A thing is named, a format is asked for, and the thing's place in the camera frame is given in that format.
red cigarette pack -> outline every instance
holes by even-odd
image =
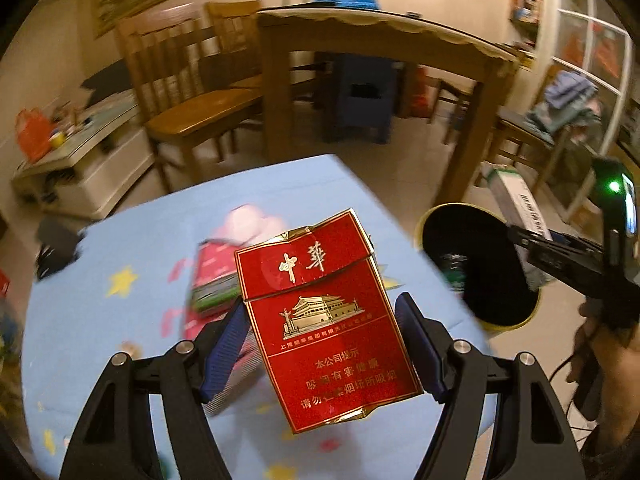
[[[422,392],[352,210],[236,251],[258,348],[294,433]]]

hand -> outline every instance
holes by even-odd
[[[592,300],[580,306],[580,314],[587,320],[575,333],[574,351],[593,335],[589,345],[604,377],[596,444],[602,453],[622,445],[634,428],[640,430],[640,329],[636,325],[624,336],[613,333],[591,317]],[[572,359],[568,383],[580,378],[584,362],[584,354]]]

table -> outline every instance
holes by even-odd
[[[101,220],[153,164],[146,133],[137,121],[138,105],[124,92],[100,106],[92,122],[34,164],[25,162],[12,179],[21,196],[34,198],[46,212]],[[101,143],[110,139],[111,151]],[[50,175],[72,170],[73,179],[49,183]],[[55,200],[43,200],[53,192]]]
[[[375,10],[282,7],[258,12],[262,45],[264,136],[271,162],[292,157],[289,53],[343,52],[424,64],[478,82],[435,205],[461,202],[482,161],[517,58],[437,23]]]
[[[295,228],[353,207],[371,234],[384,275],[402,283],[390,300],[408,291],[422,311],[441,320],[454,338],[488,352],[471,314],[449,291],[433,264],[364,185],[332,155],[245,171],[185,189],[126,210],[86,229],[81,256],[59,274],[35,283],[27,312],[22,356],[24,408],[39,466],[57,476],[65,439],[109,357],[123,341],[141,356],[164,353],[181,339],[177,319],[190,289],[199,242],[218,234],[229,211],[253,204],[263,225]],[[135,274],[128,296],[108,296],[110,276]],[[159,398],[152,418],[161,456],[172,464]],[[236,479],[411,479],[422,461],[441,407],[428,395],[378,408],[363,420],[325,426],[297,436],[266,374],[233,405],[210,418],[225,462]],[[485,402],[484,431],[495,399]]]

glass door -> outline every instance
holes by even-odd
[[[552,61],[595,85],[597,94],[590,106],[600,118],[597,124],[574,128],[572,140],[547,182],[567,221],[593,186],[593,155],[606,155],[618,135],[634,47],[604,0],[558,1],[558,34]]]

metal screw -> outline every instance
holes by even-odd
[[[127,358],[129,358],[129,354],[125,354],[124,352],[118,352],[111,358],[111,364],[113,366],[122,366],[127,362]]]
[[[520,362],[524,365],[531,366],[536,362],[536,358],[533,357],[529,352],[523,352],[520,354]]]
[[[459,354],[468,354],[471,352],[471,345],[464,339],[457,339],[454,341],[453,348]]]
[[[188,339],[185,339],[184,341],[180,341],[175,346],[175,351],[178,352],[178,354],[188,354],[192,350],[193,350],[193,341],[189,341]]]

